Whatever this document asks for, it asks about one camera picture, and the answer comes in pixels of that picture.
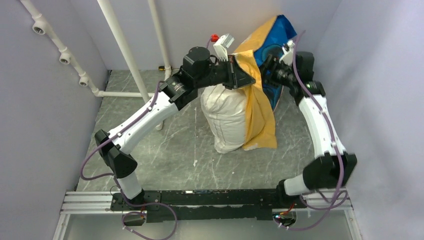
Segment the white pillow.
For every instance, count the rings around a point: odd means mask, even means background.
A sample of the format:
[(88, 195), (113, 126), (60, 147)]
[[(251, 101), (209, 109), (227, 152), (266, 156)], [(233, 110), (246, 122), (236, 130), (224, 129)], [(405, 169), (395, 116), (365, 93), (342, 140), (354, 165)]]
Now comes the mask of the white pillow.
[(245, 143), (247, 97), (241, 89), (206, 87), (200, 96), (202, 112), (214, 136), (214, 149), (226, 154)]

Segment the yellow and blue pillowcase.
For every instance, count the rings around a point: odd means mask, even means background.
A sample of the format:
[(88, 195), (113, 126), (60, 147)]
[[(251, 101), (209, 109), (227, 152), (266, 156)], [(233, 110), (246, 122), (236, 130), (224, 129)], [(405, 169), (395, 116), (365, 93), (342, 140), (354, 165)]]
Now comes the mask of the yellow and blue pillowcase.
[(285, 15), (276, 15), (254, 30), (234, 51), (238, 65), (255, 83), (242, 87), (246, 96), (245, 151), (277, 147), (276, 122), (272, 104), (263, 90), (260, 66), (269, 55), (278, 59), (283, 45), (297, 35)]

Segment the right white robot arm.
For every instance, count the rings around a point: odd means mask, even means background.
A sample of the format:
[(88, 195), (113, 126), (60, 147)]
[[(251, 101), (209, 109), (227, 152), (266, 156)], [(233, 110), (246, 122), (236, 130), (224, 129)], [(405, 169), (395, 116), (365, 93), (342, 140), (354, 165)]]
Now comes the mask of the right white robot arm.
[(335, 131), (324, 86), (313, 79), (314, 61), (311, 52), (301, 51), (296, 54), (293, 67), (269, 54), (259, 68), (267, 84), (288, 87), (306, 121), (314, 149), (315, 159), (299, 175), (278, 183), (275, 200), (282, 208), (289, 207), (302, 194), (345, 187), (358, 162)]

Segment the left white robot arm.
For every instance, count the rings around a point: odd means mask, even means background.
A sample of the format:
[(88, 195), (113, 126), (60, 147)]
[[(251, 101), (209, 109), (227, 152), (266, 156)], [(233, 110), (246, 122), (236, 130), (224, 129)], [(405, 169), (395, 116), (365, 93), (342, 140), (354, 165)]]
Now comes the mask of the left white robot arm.
[(145, 202), (145, 191), (136, 176), (138, 163), (131, 152), (150, 131), (195, 100), (201, 88), (221, 85), (235, 90), (255, 81), (234, 54), (219, 59), (205, 47), (193, 47), (183, 57), (178, 72), (160, 81), (144, 106), (119, 126), (99, 130), (94, 136), (99, 154), (111, 169), (124, 195), (124, 204), (137, 210)]

